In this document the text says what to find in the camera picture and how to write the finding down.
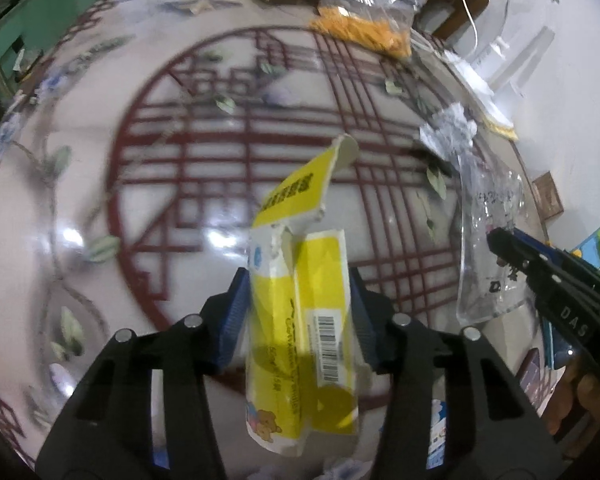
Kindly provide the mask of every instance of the cartoon bear print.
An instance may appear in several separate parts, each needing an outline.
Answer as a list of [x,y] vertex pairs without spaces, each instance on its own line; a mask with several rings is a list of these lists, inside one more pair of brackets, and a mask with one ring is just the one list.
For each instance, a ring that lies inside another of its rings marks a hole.
[[271,433],[282,433],[282,428],[276,424],[275,413],[258,410],[255,433],[265,442],[273,442]]

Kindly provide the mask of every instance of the yellow package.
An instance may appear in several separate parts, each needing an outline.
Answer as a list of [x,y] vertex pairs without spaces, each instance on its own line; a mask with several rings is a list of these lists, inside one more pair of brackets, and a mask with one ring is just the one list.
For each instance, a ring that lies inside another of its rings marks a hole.
[[287,456],[313,428],[356,431],[344,233],[306,232],[324,214],[331,175],[357,155],[353,138],[337,138],[267,196],[251,230],[247,428]]
[[372,22],[341,7],[318,7],[320,17],[309,27],[343,41],[353,41],[369,50],[397,59],[411,57],[411,29],[394,30],[387,20]]

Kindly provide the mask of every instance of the clear plastic bag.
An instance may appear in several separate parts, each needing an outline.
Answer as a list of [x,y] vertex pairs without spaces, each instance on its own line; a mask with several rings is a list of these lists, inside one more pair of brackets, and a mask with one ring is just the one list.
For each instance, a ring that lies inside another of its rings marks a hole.
[[408,57],[410,30],[427,0],[320,0],[316,27],[395,57]]
[[462,187],[461,269],[456,314],[461,326],[483,322],[525,302],[523,275],[497,264],[487,244],[496,227],[513,227],[523,205],[522,178],[483,143],[474,147],[477,125],[460,104],[434,115],[420,140],[459,172]]

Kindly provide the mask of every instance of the floral pattern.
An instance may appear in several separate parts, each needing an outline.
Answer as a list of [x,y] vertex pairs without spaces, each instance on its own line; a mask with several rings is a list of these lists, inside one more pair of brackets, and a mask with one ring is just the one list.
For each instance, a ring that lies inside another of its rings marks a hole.
[[9,144],[11,144],[13,137],[20,131],[21,127],[22,114],[19,112],[14,112],[10,116],[7,116],[0,123],[0,160]]
[[69,78],[62,70],[52,70],[36,88],[36,104],[42,104],[51,95],[61,91],[61,89],[64,88],[68,82]]

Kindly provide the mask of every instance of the white wall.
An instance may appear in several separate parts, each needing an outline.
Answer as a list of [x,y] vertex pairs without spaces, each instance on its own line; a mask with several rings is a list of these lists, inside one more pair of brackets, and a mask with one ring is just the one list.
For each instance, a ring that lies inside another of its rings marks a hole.
[[[502,26],[506,0],[491,0],[478,20],[480,50]],[[519,26],[549,25],[556,33],[524,87],[515,116],[518,147],[531,178],[551,171],[565,212],[549,222],[549,235],[572,248],[600,225],[600,0],[511,0],[504,36]],[[456,48],[473,46],[465,31]]]
[[550,170],[564,204],[549,235],[572,248],[600,226],[600,0],[561,0],[556,18],[515,123],[530,177]]

